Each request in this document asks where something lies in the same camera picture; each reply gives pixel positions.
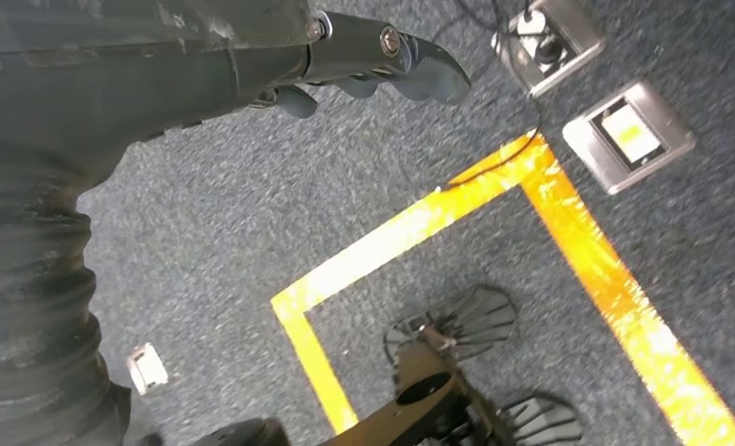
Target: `black cable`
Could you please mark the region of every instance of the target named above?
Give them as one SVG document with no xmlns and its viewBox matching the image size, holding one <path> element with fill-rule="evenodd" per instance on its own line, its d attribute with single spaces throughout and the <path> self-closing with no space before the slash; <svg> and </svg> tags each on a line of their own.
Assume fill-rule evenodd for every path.
<svg viewBox="0 0 735 446">
<path fill-rule="evenodd" d="M 452 190 L 452 189 L 454 189 L 454 188 L 456 188 L 458 186 L 463 186 L 464 184 L 470 183 L 471 181 L 477 179 L 478 177 L 481 177 L 484 174 L 487 174 L 487 173 L 492 172 L 494 170 L 500 169 L 500 168 L 504 167 L 505 165 L 507 165 L 509 163 L 512 163 L 513 161 L 515 161 L 516 159 L 518 159 L 518 157 L 524 151 L 526 151 L 526 149 L 528 149 L 531 146 L 531 144 L 534 142 L 534 140 L 537 138 L 537 136 L 539 136 L 539 134 L 542 132 L 542 126 L 545 123 L 545 110 L 543 109 L 542 104 L 538 100 L 535 100 L 535 99 L 532 99 L 532 103 L 534 104 L 535 109 L 537 110 L 537 126 L 534 129 L 534 133 L 532 133 L 532 135 L 529 137 L 529 140 L 526 141 L 525 144 L 523 144 L 523 147 L 521 147 L 520 149 L 517 149 L 516 151 L 514 151 L 511 155 L 509 155 L 508 157 L 506 157 L 506 159 L 503 160 L 501 163 L 498 163 L 498 164 L 492 165 L 490 167 L 487 167 L 485 169 L 482 169 L 482 170 L 478 171 L 476 174 L 474 174 L 471 177 L 468 177 L 466 179 L 463 179 L 463 180 L 460 180 L 460 181 L 457 181 L 457 182 L 454 182 L 454 183 L 447 183 L 447 184 L 438 186 L 438 190 L 439 191 L 446 191 L 446 190 Z"/>
<path fill-rule="evenodd" d="M 492 47 L 492 52 L 490 59 L 484 64 L 483 67 L 481 67 L 477 72 L 474 73 L 474 75 L 471 76 L 472 83 L 476 83 L 482 75 L 484 75 L 491 67 L 493 61 L 495 59 L 501 58 L 503 55 L 503 52 L 506 51 L 506 45 L 504 45 L 504 40 L 508 36 L 514 36 L 514 37 L 520 37 L 521 34 L 518 34 L 517 31 L 514 31 L 511 33 L 508 28 L 508 23 L 505 26 L 504 25 L 504 14 L 501 11 L 501 8 L 498 5 L 497 0 L 491 0 L 492 10 L 493 10 L 493 19 L 494 23 L 489 23 L 488 21 L 485 21 L 482 17 L 479 16 L 473 9 L 471 9 L 467 4 L 466 0 L 453 0 L 455 5 L 461 10 L 461 14 L 457 16 L 456 18 L 449 20 L 446 22 L 436 33 L 433 37 L 433 42 L 438 40 L 446 31 L 451 29 L 455 24 L 459 23 L 463 19 L 471 19 L 476 25 L 478 25 L 483 30 L 489 31 L 491 33 L 496 34 L 496 40 L 495 40 L 495 46 Z M 524 8 L 524 14 L 525 17 L 528 19 L 531 16 L 531 0 L 526 0 L 525 2 L 525 8 Z M 548 33 L 542 33 L 541 35 L 538 34 L 523 34 L 523 36 L 548 36 Z M 515 61 L 513 58 L 510 58 L 511 60 L 511 70 L 515 71 Z M 529 138 L 528 141 L 521 147 L 520 149 L 513 152 L 511 155 L 509 155 L 505 160 L 503 160 L 501 163 L 498 163 L 496 165 L 492 165 L 486 169 L 483 169 L 479 171 L 477 174 L 468 177 L 464 180 L 457 181 L 455 183 L 448 183 L 441 186 L 438 186 L 437 189 L 440 191 L 446 191 L 451 190 L 453 188 L 456 188 L 458 186 L 462 186 L 466 183 L 469 183 L 473 181 L 474 179 L 488 173 L 492 172 L 494 170 L 497 170 L 501 167 L 504 167 L 505 165 L 515 161 L 518 159 L 518 157 L 527 150 L 531 144 L 534 142 L 534 140 L 537 138 L 537 136 L 540 135 L 542 132 L 543 124 L 545 123 L 545 110 L 538 100 L 531 98 L 532 104 L 534 105 L 534 108 L 537 111 L 537 126 L 534 129 L 534 132 L 532 136 Z"/>
</svg>

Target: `yellow tape line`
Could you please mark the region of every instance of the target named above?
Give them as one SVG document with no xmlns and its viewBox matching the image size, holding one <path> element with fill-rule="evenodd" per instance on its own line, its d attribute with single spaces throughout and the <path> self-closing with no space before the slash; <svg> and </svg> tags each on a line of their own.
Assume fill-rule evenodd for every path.
<svg viewBox="0 0 735 446">
<path fill-rule="evenodd" d="M 454 178 L 501 163 L 522 137 Z M 434 192 L 276 295 L 271 304 L 335 433 L 357 416 L 304 312 L 521 184 L 548 231 L 686 446 L 735 445 L 735 418 L 616 255 L 542 136 L 517 159 Z"/>
<path fill-rule="evenodd" d="M 528 141 L 526 137 L 516 139 L 454 178 L 452 183 L 503 162 Z M 304 312 L 517 186 L 518 178 L 539 168 L 535 160 L 540 159 L 545 148 L 543 140 L 535 141 L 500 169 L 451 190 L 429 194 L 271 299 L 335 433 L 351 428 L 357 416 Z"/>
<path fill-rule="evenodd" d="M 501 163 L 526 142 L 526 137 L 516 139 L 454 178 L 452 183 Z M 519 178 L 539 167 L 534 160 L 544 149 L 543 143 L 531 144 L 522 155 L 500 169 L 451 190 L 429 194 L 274 296 L 274 307 L 290 314 L 315 307 L 517 186 Z"/>
<path fill-rule="evenodd" d="M 735 418 L 591 217 L 551 151 L 521 181 L 547 230 L 686 446 L 735 446 Z"/>
</svg>

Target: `black foot pad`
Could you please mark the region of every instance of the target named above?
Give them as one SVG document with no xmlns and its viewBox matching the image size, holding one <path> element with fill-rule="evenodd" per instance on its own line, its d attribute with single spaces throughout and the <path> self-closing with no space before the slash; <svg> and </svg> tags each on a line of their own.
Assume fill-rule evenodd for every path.
<svg viewBox="0 0 735 446">
<path fill-rule="evenodd" d="M 518 446 L 575 446 L 584 434 L 575 411 L 548 397 L 534 397 L 505 408 L 500 417 Z"/>
<path fill-rule="evenodd" d="M 423 327 L 432 325 L 451 340 L 444 353 L 463 361 L 506 341 L 515 318 L 509 297 L 493 288 L 475 286 L 454 305 L 433 308 L 392 325 L 384 336 L 384 349 L 396 364 L 400 346 L 415 340 Z"/>
<path fill-rule="evenodd" d="M 192 446 L 290 446 L 279 421 L 249 420 L 230 426 L 195 441 Z"/>
</svg>

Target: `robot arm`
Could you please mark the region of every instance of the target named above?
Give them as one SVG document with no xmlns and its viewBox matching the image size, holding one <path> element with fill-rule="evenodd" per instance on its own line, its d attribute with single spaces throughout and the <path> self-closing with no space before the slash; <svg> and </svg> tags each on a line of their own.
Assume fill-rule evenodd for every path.
<svg viewBox="0 0 735 446">
<path fill-rule="evenodd" d="M 248 106 L 309 116 L 300 84 L 366 98 L 387 82 L 449 105 L 470 87 L 444 50 L 373 20 L 280 20 L 293 38 L 250 44 L 230 6 L 278 2 L 0 0 L 1 446 L 123 439 L 129 392 L 98 354 L 90 220 L 76 202 L 129 144 Z"/>
</svg>

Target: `metal bolt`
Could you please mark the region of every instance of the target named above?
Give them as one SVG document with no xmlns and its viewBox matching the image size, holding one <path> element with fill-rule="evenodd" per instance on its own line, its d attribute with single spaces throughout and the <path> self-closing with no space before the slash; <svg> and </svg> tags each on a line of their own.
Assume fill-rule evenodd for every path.
<svg viewBox="0 0 735 446">
<path fill-rule="evenodd" d="M 381 32 L 381 49 L 391 58 L 400 53 L 400 33 L 394 27 L 387 26 Z"/>
<path fill-rule="evenodd" d="M 313 39 L 320 39 L 323 35 L 323 25 L 317 19 L 311 20 L 307 24 L 307 35 Z"/>
</svg>

